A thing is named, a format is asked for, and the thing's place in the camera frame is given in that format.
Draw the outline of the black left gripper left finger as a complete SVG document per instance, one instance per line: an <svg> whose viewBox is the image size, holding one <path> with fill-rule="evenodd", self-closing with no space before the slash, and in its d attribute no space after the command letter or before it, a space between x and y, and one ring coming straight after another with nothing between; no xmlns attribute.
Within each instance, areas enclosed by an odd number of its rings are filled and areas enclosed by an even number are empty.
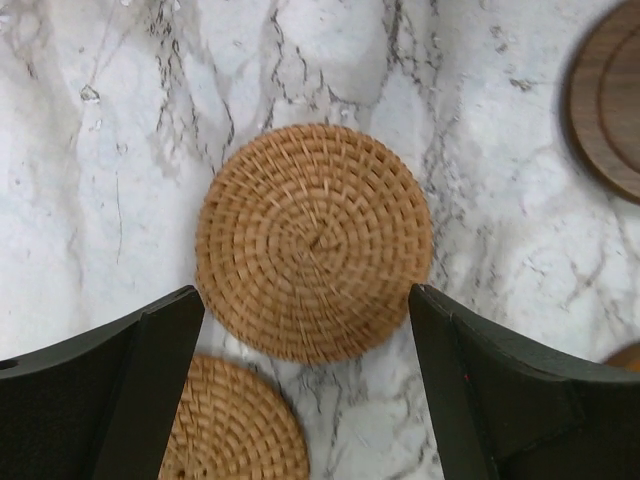
<svg viewBox="0 0 640 480"><path fill-rule="evenodd" d="M3 360L2 478L157 478L203 316L185 286Z"/></svg>

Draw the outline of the dark walnut coaster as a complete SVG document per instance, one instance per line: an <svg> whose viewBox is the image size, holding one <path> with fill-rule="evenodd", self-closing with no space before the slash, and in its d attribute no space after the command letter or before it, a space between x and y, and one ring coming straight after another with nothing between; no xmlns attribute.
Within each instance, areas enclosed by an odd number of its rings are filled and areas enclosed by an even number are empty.
<svg viewBox="0 0 640 480"><path fill-rule="evenodd" d="M566 71L570 148L616 194L639 201L639 3L623 1L585 34Z"/></svg>

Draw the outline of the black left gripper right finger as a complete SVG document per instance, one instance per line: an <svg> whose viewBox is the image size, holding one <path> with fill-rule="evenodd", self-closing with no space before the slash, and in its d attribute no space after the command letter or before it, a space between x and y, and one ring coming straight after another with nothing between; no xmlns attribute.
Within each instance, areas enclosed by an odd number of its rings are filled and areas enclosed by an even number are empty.
<svg viewBox="0 0 640 480"><path fill-rule="evenodd" d="M430 286L409 310L448 479L635 479L639 372L577 358Z"/></svg>

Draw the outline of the light brown wooden coaster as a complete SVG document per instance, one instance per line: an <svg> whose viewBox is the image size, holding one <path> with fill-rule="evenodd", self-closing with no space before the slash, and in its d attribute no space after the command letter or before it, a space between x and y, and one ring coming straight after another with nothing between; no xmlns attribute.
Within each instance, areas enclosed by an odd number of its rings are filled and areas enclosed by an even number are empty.
<svg viewBox="0 0 640 480"><path fill-rule="evenodd" d="M605 361L608 366L629 371L640 371L640 343L630 344Z"/></svg>

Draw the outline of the woven rattan coaster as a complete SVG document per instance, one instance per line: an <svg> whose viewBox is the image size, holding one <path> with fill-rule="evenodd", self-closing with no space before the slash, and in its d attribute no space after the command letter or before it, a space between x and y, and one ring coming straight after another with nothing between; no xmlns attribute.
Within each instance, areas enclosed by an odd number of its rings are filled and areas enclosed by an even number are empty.
<svg viewBox="0 0 640 480"><path fill-rule="evenodd" d="M199 212L196 282L237 339L321 365L358 357L404 322L433 258L430 211L405 163L336 125L263 134L215 175Z"/></svg>
<svg viewBox="0 0 640 480"><path fill-rule="evenodd" d="M254 372L196 355L160 479L306 480L304 433L283 397Z"/></svg>

